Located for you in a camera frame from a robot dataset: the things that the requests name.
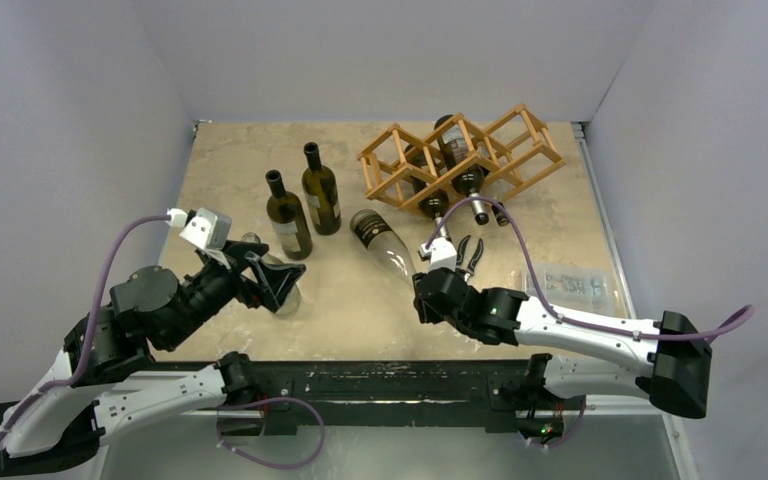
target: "gray wall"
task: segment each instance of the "gray wall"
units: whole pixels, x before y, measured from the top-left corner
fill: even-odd
[[[639,313],[714,344],[702,478],[768,478],[768,2],[658,2],[588,137]]]
[[[589,120],[655,0],[135,0],[195,118]]]
[[[129,0],[0,1],[0,401],[86,314],[110,242],[174,202],[189,118]],[[121,279],[163,226],[123,247]]]

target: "white label sticker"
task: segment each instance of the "white label sticker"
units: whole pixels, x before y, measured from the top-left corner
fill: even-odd
[[[322,205],[319,203],[319,197],[316,195],[311,195],[307,192],[305,192],[305,197],[307,197],[307,204],[310,205],[311,208],[321,208]]]
[[[302,247],[299,245],[299,239],[295,234],[281,233],[278,235],[278,239],[281,241],[281,247],[288,252],[301,252]]]
[[[461,127],[455,125],[454,127],[446,130],[443,134],[443,143],[449,143],[454,140],[463,140],[463,133],[461,133]]]
[[[310,212],[310,221],[315,225],[322,225],[322,222],[319,220],[319,210],[310,205],[308,205],[307,210]]]
[[[278,223],[272,221],[272,229],[275,230],[275,233],[277,233],[278,236],[281,236],[282,234],[295,235],[299,231],[298,227],[296,227],[296,222]]]

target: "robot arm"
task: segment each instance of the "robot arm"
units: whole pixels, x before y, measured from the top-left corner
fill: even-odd
[[[549,360],[544,388],[559,398],[630,395],[648,398],[655,407],[674,415],[705,416],[710,345],[704,340],[659,342],[639,337],[696,333],[685,316],[664,312],[661,321],[629,320],[553,307],[560,314],[556,319],[537,298],[523,292],[506,288],[478,292],[454,272],[455,253],[451,243],[441,238],[421,252],[432,266],[428,273],[414,276],[414,307],[421,323],[446,321],[488,345],[541,345],[585,355]],[[575,326],[563,321],[566,316],[623,328],[635,335]]]
[[[227,241],[230,219],[206,209],[170,211],[170,224],[184,227],[181,237],[197,247],[203,262],[184,282],[160,266],[144,267],[125,283],[110,289],[110,304],[99,312],[92,350],[84,374],[71,386],[40,393],[50,380],[69,378],[76,371],[86,338],[88,317],[66,336],[48,373],[26,396],[32,400],[16,414],[16,404],[0,404],[0,476],[53,472],[71,468],[95,455],[100,445],[148,423],[185,411],[221,405],[234,395],[243,403],[254,392],[241,356],[226,356],[186,380],[167,382],[128,396],[106,392],[154,358],[158,350],[173,351],[204,322],[233,299],[249,308],[276,311],[304,265],[267,265],[261,261],[269,247]],[[242,275],[251,268],[255,280]]]

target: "black metal bar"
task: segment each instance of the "black metal bar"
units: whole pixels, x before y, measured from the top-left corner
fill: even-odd
[[[159,362],[149,370],[188,372],[206,365]],[[517,411],[557,406],[542,388],[525,386],[528,365],[528,360],[252,361],[251,372],[262,393],[302,399],[326,425],[483,427],[503,433],[520,430]],[[579,405],[565,402],[570,410]],[[265,433],[292,435],[300,425],[315,424],[304,408],[272,405]]]

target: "bottle label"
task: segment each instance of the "bottle label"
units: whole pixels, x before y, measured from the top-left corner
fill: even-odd
[[[322,225],[322,220],[320,219],[320,215],[319,215],[319,209],[308,206],[308,211],[310,212],[310,221],[313,222],[315,225]]]
[[[299,238],[290,233],[279,233],[278,240],[281,242],[281,248],[286,252],[301,252],[302,246],[299,245]]]
[[[369,215],[361,219],[354,228],[355,236],[360,239],[365,248],[369,248],[369,243],[372,242],[375,237],[381,235],[384,232],[392,232],[393,229],[387,222],[381,218],[381,215]]]
[[[461,127],[458,125],[453,126],[443,133],[443,143],[449,143],[455,140],[464,141],[463,133],[461,133]]]
[[[305,197],[307,197],[307,204],[310,205],[310,208],[321,208],[322,205],[319,203],[319,197],[316,195],[311,195],[307,192],[305,192]]]
[[[275,230],[275,233],[279,235],[282,235],[282,234],[295,235],[296,233],[299,232],[299,227],[296,226],[296,222],[278,223],[273,220],[272,229]]]
[[[337,199],[337,183],[330,178],[323,178],[322,190],[325,192],[325,203],[334,205],[334,218],[340,218],[340,201]]]

